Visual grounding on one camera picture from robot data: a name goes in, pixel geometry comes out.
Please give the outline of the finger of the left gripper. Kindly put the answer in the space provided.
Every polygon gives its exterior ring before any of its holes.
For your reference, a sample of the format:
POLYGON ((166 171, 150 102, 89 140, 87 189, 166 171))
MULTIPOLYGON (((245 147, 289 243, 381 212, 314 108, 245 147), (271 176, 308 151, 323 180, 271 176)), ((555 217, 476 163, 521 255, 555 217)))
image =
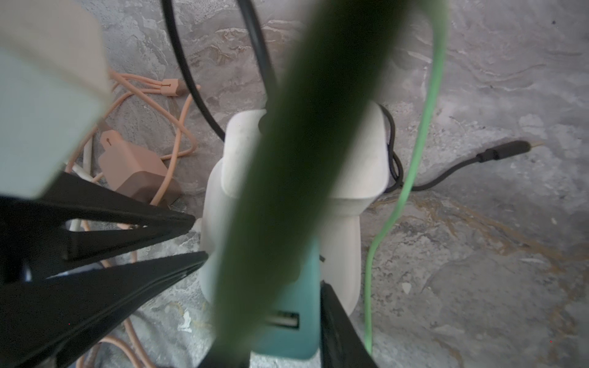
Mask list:
POLYGON ((1 288, 1 365, 67 367, 139 307, 202 267, 203 251, 1 288))
POLYGON ((68 173, 41 196, 1 197, 1 279, 44 279, 188 233, 194 216, 68 173))

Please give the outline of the white power strip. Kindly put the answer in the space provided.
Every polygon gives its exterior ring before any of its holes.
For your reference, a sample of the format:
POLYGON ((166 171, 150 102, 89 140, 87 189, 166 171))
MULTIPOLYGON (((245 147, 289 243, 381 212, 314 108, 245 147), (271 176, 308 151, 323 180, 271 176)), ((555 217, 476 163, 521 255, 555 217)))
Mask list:
MULTIPOLYGON (((210 173, 201 222, 200 248, 209 255, 199 272, 199 283, 204 298, 213 303, 216 269, 220 251, 236 200, 222 189, 222 161, 210 173)), ((352 314, 360 298, 361 239, 360 218, 330 217, 320 228, 320 256, 323 257, 321 276, 330 284, 347 314, 352 314)))

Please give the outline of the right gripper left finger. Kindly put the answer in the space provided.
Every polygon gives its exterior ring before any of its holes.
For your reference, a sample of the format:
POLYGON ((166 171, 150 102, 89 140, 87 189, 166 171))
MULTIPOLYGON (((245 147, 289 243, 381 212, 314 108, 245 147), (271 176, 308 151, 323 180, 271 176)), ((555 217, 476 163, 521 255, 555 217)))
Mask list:
POLYGON ((249 368, 250 351, 230 351, 218 342, 214 342, 198 368, 249 368))

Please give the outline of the white charger plug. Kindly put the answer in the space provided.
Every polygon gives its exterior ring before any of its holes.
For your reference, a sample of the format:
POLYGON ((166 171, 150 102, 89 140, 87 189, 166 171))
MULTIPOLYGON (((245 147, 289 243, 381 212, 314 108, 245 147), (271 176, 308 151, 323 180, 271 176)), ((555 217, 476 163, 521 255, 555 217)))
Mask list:
MULTIPOLYGON (((234 115, 228 123, 221 186, 229 196, 239 196, 253 152, 262 137, 259 121, 265 115, 265 109, 246 110, 234 115)), ((331 192, 332 199, 374 199, 385 190, 388 182, 386 132, 383 113, 378 104, 371 101, 331 192)))

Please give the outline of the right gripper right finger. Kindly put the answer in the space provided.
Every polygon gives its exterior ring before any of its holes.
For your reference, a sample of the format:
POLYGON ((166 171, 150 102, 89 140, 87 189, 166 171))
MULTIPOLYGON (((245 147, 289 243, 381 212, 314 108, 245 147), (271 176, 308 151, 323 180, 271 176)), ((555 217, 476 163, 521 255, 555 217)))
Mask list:
POLYGON ((334 289, 321 283, 321 367, 377 368, 334 289))

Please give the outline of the pink plug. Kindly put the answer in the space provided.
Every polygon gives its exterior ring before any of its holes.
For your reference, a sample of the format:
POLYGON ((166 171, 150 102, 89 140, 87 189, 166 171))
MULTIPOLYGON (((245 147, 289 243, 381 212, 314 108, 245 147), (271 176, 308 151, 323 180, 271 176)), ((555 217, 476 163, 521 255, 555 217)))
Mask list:
POLYGON ((109 187, 139 202, 150 203, 167 174, 160 157, 126 141, 116 130, 103 131, 100 142, 104 152, 98 164, 109 187))

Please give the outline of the teal plug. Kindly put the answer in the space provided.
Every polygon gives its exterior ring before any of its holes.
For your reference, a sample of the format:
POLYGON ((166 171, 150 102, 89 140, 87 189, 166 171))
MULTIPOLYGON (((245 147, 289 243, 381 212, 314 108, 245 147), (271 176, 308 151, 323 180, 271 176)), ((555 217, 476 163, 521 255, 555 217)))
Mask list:
POLYGON ((267 317, 252 351, 271 357, 311 359, 321 338, 321 256, 317 238, 267 317))

